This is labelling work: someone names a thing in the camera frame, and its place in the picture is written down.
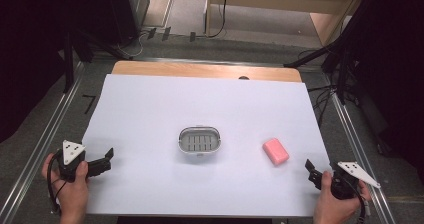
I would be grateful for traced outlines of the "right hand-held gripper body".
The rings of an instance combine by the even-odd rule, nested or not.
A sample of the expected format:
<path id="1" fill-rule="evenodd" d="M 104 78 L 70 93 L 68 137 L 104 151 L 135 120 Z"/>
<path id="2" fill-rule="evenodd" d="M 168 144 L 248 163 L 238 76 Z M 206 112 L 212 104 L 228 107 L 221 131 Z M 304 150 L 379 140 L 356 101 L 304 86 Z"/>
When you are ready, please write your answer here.
<path id="1" fill-rule="evenodd" d="M 359 181 L 370 184 L 375 188 L 381 185 L 369 175 L 357 162 L 336 162 L 332 164 L 333 181 L 331 191 L 339 200 L 351 199 L 355 196 Z"/>

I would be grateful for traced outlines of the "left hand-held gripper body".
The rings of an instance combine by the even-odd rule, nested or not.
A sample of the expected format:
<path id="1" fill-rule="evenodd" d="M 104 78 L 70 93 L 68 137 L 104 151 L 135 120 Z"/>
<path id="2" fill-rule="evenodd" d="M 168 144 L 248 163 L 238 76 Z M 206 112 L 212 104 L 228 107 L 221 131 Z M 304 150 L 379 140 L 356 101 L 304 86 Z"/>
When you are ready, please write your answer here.
<path id="1" fill-rule="evenodd" d="M 79 164 L 85 160 L 86 146 L 64 140 L 62 151 L 59 154 L 60 178 L 67 182 L 74 182 Z"/>

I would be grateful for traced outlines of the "person's right hand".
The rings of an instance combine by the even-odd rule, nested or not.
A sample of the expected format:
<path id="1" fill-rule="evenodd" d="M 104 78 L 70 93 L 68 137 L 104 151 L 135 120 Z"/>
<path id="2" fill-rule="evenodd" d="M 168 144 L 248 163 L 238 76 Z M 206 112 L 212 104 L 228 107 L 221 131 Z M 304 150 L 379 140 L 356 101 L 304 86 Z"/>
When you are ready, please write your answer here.
<path id="1" fill-rule="evenodd" d="M 331 192 L 331 184 L 332 175 L 328 171 L 324 171 L 320 195 L 314 209 L 313 222 L 319 219 L 332 219 L 342 221 L 343 224 L 361 207 L 357 197 L 345 200 L 335 198 Z"/>

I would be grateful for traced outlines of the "person's left hand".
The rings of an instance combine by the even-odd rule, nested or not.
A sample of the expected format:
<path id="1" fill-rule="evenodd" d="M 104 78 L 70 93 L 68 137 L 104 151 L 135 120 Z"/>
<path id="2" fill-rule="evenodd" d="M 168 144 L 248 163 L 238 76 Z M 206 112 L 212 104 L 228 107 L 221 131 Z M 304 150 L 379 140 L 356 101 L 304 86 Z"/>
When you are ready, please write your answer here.
<path id="1" fill-rule="evenodd" d="M 76 176 L 74 182 L 65 182 L 60 179 L 60 175 L 52 170 L 53 159 L 56 157 L 55 154 L 50 153 L 47 155 L 43 167 L 42 176 L 47 180 L 48 185 L 51 188 L 57 190 L 57 197 L 62 214 L 86 214 L 87 203 L 88 203 L 88 163 L 82 161 L 76 170 Z"/>

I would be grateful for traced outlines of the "pink soap bar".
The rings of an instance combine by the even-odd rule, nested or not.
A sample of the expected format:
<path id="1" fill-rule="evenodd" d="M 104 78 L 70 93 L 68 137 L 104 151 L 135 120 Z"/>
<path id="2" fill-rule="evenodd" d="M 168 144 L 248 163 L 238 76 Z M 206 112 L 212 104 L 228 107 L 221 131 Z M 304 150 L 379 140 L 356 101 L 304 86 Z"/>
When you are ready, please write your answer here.
<path id="1" fill-rule="evenodd" d="M 286 162 L 290 158 L 289 153 L 277 138 L 266 141 L 262 148 L 275 166 Z"/>

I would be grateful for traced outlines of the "white paper sheet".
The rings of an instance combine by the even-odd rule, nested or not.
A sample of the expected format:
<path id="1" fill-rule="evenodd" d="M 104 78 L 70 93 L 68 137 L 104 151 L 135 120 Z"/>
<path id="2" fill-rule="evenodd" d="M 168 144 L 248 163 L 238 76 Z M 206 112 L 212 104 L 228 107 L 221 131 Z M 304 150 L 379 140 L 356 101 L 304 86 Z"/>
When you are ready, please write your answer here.
<path id="1" fill-rule="evenodd" d="M 210 126 L 220 149 L 178 146 L 187 127 Z M 290 158 L 275 166 L 262 145 Z M 313 213 L 318 169 L 329 158 L 302 83 L 132 75 L 106 77 L 84 134 L 87 159 L 111 148 L 111 170 L 90 182 L 91 214 L 302 217 Z"/>

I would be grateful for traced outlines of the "grey slotted soap dish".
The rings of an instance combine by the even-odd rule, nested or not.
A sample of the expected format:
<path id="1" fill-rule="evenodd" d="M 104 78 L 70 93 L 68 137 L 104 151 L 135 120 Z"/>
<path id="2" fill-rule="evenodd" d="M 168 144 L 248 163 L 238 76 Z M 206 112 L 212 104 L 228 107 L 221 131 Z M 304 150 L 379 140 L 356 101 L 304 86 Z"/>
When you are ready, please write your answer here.
<path id="1" fill-rule="evenodd" d="M 215 153 L 220 149 L 221 136 L 214 127 L 187 127 L 179 134 L 178 146 L 185 154 L 201 157 Z"/>

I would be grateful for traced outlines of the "black tripod stand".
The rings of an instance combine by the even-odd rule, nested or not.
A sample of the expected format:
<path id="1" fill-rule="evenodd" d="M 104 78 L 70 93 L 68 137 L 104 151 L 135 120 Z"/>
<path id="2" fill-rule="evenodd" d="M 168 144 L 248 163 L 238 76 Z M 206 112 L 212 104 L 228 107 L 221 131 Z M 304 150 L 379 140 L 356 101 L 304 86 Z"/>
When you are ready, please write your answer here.
<path id="1" fill-rule="evenodd" d="M 324 46 L 307 56 L 300 58 L 292 63 L 284 64 L 285 68 L 298 68 L 322 55 L 326 54 L 321 69 L 324 73 L 332 74 L 336 67 L 339 67 L 339 74 L 336 84 L 336 95 L 342 105 L 345 104 L 345 85 L 347 81 L 348 63 L 351 61 L 350 52 L 347 48 L 347 39 L 343 36 L 338 37 L 335 41 Z"/>

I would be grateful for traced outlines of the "black cabinet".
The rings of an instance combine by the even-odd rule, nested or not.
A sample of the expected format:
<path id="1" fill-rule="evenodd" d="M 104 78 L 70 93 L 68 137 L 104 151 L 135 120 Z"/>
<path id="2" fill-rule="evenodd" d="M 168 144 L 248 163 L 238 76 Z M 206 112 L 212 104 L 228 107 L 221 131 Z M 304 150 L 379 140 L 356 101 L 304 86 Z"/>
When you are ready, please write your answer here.
<path id="1" fill-rule="evenodd" d="M 139 36 L 150 0 L 110 0 L 117 42 L 127 43 Z"/>

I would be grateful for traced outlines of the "metal floor rail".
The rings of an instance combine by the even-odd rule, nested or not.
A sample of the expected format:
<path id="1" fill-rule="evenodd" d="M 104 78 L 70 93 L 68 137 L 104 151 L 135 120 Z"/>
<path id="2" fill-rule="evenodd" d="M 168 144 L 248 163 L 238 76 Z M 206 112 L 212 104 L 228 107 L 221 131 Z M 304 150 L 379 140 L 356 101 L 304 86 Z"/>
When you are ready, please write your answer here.
<path id="1" fill-rule="evenodd" d="M 350 115 L 347 108 L 342 104 L 338 95 L 337 89 L 333 91 L 331 100 L 334 103 L 334 107 L 339 116 L 343 129 L 346 133 L 348 143 L 355 157 L 356 162 L 361 166 L 365 172 L 371 176 L 374 180 L 377 179 L 374 170 L 370 164 L 368 157 L 366 156 L 365 149 L 360 141 L 360 138 L 356 132 L 356 129 L 351 121 Z M 371 193 L 371 200 L 374 209 L 379 217 L 381 224 L 397 224 L 393 213 L 390 210 L 388 200 L 383 192 L 382 187 L 374 187 L 369 184 L 369 190 Z"/>
<path id="2" fill-rule="evenodd" d="M 12 186 L 3 208 L 0 210 L 0 224 L 12 223 L 12 220 L 14 219 L 14 216 L 18 211 L 35 175 L 38 173 L 38 168 L 44 162 L 44 156 L 50 148 L 50 144 L 52 143 L 52 140 L 74 99 L 84 72 L 85 64 L 83 62 L 79 62 L 73 72 L 75 77 L 74 83 L 71 85 L 68 92 L 61 96 L 61 99 L 41 134 L 41 137 L 37 141 L 17 181 Z"/>

